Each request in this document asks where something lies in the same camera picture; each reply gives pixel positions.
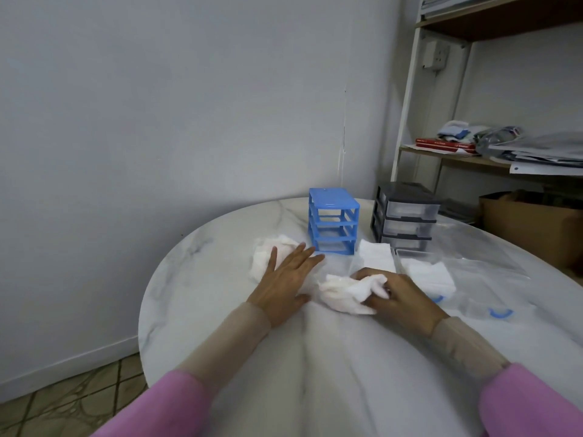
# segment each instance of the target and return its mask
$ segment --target red book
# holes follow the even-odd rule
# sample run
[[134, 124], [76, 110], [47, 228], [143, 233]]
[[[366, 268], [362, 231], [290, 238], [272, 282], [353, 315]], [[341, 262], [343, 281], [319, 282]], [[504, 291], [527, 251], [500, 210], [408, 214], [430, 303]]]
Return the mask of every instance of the red book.
[[455, 148], [465, 148], [465, 149], [475, 149], [476, 144], [468, 143], [458, 143], [457, 141], [444, 141], [443, 139], [429, 139], [429, 138], [417, 138], [415, 139], [415, 145], [419, 146], [421, 144], [432, 144], [434, 146], [443, 147], [455, 147]]
[[468, 144], [466, 144], [465, 147], [446, 147], [446, 146], [438, 146], [437, 144], [426, 144], [426, 143], [415, 142], [415, 145], [417, 147], [435, 148], [437, 150], [450, 151], [450, 152], [457, 152], [459, 149], [462, 149], [464, 152], [472, 154], [472, 155], [477, 153], [476, 149], [468, 147]]

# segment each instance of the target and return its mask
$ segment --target floor tile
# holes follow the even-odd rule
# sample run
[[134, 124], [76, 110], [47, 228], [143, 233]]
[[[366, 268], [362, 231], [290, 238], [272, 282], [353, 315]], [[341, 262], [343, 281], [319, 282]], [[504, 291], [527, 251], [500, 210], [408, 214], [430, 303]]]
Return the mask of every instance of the floor tile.
[[130, 377], [142, 374], [142, 361], [140, 354], [134, 354], [121, 360], [120, 380], [124, 381]]
[[0, 437], [16, 437], [18, 434], [18, 428], [20, 424], [13, 425], [10, 428], [3, 429], [0, 431]]
[[121, 382], [117, 395], [117, 411], [132, 403], [146, 389], [148, 389], [148, 385], [144, 374]]
[[115, 386], [26, 420], [20, 437], [86, 437], [113, 415]]
[[118, 362], [71, 377], [37, 391], [28, 418], [53, 410], [117, 382]]
[[0, 404], [0, 429], [19, 423], [25, 418], [26, 407], [32, 394]]

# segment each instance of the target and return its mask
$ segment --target electrical outlet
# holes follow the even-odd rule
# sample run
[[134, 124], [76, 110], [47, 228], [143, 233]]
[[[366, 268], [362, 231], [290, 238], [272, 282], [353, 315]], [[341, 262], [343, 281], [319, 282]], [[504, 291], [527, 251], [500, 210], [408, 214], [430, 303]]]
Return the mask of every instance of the electrical outlet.
[[423, 53], [423, 68], [439, 72], [445, 68], [449, 45], [443, 41], [433, 40], [425, 45]]

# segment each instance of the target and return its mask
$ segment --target round table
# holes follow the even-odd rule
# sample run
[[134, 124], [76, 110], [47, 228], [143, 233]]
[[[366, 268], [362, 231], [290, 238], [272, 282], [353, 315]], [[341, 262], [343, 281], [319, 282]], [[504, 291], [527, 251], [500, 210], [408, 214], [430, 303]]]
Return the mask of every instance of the round table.
[[[359, 237], [373, 202], [361, 204]], [[308, 244], [307, 198], [242, 208], [208, 222], [164, 258], [146, 289], [138, 338], [152, 385], [196, 348], [255, 283], [255, 240], [285, 234]], [[465, 319], [583, 409], [583, 288], [530, 253], [496, 238], [532, 278], [525, 322]], [[331, 273], [350, 257], [328, 255]], [[370, 316], [309, 303], [272, 330], [215, 399], [205, 436], [479, 436], [477, 391], [426, 343]]]

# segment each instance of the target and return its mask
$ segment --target sheer beige sleeve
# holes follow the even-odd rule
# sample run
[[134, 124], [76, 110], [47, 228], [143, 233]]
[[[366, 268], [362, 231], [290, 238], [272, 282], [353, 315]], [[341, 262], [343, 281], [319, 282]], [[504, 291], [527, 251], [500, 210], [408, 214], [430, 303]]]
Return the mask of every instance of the sheer beige sleeve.
[[196, 377], [215, 396], [271, 330], [265, 313], [244, 302], [177, 369]]
[[481, 381], [494, 377], [510, 365], [490, 342], [458, 317], [438, 323], [431, 341]]

